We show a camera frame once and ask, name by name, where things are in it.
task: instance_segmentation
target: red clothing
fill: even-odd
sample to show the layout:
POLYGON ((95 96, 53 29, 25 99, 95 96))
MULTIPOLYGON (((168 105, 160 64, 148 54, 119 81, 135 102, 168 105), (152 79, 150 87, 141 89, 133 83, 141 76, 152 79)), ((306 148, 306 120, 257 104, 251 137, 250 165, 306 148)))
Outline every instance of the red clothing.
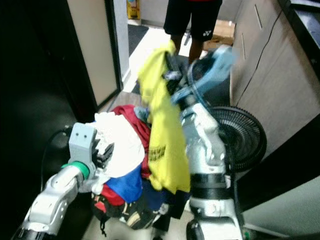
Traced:
POLYGON ((115 109, 112 110, 112 112, 114 112, 115 115, 123 115, 125 119, 133 127, 136 134, 139 136, 142 142, 142 145, 144 147, 144 154, 145 154, 141 164, 141 176, 147 179, 151 175, 151 172, 148 166, 148 151, 149 151, 149 141, 150 141, 151 130, 150 128, 148 128, 148 126, 144 122, 142 122, 139 118, 137 118, 134 108, 135 108, 134 105, 117 106, 115 109))
POLYGON ((125 204, 125 200, 123 200, 122 197, 120 197, 111 188, 109 188, 107 184, 103 184, 101 195, 104 196, 107 201, 113 206, 121 206, 122 204, 125 204))

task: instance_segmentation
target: yellow object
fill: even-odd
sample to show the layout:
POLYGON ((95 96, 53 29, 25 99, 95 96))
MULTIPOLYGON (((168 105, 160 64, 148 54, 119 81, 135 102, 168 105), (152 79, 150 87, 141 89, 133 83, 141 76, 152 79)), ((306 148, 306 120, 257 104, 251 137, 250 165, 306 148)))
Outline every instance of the yellow object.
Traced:
POLYGON ((156 190, 166 188, 175 194, 177 190, 190 191, 190 174, 186 156, 186 141, 180 123, 178 106, 172 105, 166 82, 162 78, 167 70, 165 53, 174 54, 172 41, 156 49, 138 74, 142 101, 149 105, 152 122, 148 164, 149 177, 156 190))
POLYGON ((140 0, 126 0, 128 19, 140 19, 140 0))

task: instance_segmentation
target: black shorts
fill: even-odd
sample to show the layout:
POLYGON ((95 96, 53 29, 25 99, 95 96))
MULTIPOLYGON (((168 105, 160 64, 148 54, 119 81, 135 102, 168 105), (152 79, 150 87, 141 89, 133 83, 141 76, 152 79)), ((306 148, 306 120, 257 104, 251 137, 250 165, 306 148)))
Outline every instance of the black shorts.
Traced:
POLYGON ((191 16, 191 36, 199 41, 212 38, 222 0, 169 0, 164 30, 170 35, 185 33, 191 16))

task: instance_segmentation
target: black countertop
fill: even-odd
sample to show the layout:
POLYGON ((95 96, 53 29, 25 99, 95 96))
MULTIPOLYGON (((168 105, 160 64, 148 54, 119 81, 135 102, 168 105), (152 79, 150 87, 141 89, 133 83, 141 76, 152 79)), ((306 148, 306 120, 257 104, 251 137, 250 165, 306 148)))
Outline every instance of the black countertop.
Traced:
POLYGON ((320 80, 320 9, 291 0, 278 2, 320 80))

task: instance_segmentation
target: light blue cloth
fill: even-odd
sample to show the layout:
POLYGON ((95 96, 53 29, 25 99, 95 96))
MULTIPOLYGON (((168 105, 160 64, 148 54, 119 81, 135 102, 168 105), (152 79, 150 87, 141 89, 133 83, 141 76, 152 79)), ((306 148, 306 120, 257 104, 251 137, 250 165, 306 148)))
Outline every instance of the light blue cloth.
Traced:
POLYGON ((137 201, 142 194, 141 164, 124 176, 110 178, 106 184, 128 204, 137 201))

